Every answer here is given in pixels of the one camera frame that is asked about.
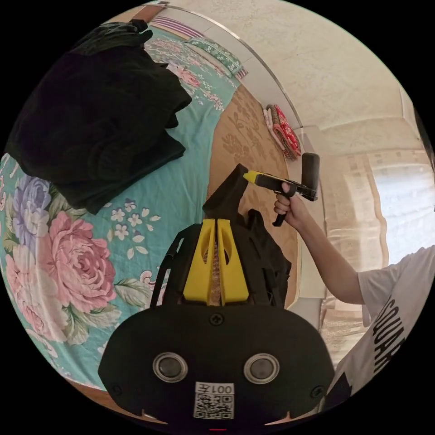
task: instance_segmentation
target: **green pillow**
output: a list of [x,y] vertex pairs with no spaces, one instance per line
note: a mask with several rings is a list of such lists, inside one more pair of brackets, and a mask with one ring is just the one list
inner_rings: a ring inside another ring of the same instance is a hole
[[211,55],[235,76],[243,69],[243,65],[234,54],[226,48],[207,38],[190,38],[186,44],[192,45]]

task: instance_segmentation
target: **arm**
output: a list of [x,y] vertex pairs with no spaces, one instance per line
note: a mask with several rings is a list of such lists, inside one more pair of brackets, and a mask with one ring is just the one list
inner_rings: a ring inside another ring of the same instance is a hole
[[[283,184],[283,189],[287,192],[288,185]],[[278,195],[274,210],[278,214],[285,214],[285,221],[298,231],[328,290],[340,301],[363,305],[357,272],[331,245],[303,200],[298,195],[290,199]]]
[[328,290],[340,301],[363,305],[357,272],[332,246],[311,216],[300,226],[299,234]]

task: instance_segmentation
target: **black device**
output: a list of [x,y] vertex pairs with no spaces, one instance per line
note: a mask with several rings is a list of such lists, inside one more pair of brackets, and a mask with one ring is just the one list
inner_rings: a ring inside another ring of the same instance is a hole
[[[256,186],[280,193],[287,198],[291,198],[296,193],[309,201],[317,200],[317,188],[319,185],[320,157],[314,153],[302,154],[302,179],[301,183],[296,181],[276,177],[262,172],[248,171],[243,177]],[[288,183],[290,190],[286,193],[282,190],[282,183]],[[278,214],[273,226],[280,227],[284,222],[285,215]]]
[[[209,305],[216,239],[222,306]],[[150,308],[114,331],[98,373],[115,403],[134,415],[192,432],[249,433],[314,409],[334,368],[318,331],[284,309],[253,234],[205,219],[177,235]]]

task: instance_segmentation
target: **sleeve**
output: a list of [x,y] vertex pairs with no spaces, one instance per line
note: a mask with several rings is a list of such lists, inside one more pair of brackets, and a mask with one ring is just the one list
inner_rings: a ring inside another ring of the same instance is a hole
[[412,255],[407,255],[397,264],[383,269],[358,273],[359,286],[364,300],[362,306],[364,326],[368,326],[372,319],[380,313]]

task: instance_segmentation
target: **screw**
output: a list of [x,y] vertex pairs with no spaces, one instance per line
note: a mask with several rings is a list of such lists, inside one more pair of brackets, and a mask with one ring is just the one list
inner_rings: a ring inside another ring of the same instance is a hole
[[223,323],[223,316],[222,316],[222,314],[219,314],[219,313],[212,314],[210,316],[210,323],[213,326],[222,325],[222,323]]
[[324,393],[324,388],[323,388],[321,385],[319,385],[318,387],[313,388],[313,390],[312,390],[311,393],[310,393],[310,396],[311,396],[313,399],[317,399],[317,398],[318,398],[319,396],[321,396],[323,393]]
[[122,394],[121,387],[117,384],[112,385],[112,391],[116,396],[120,396]]

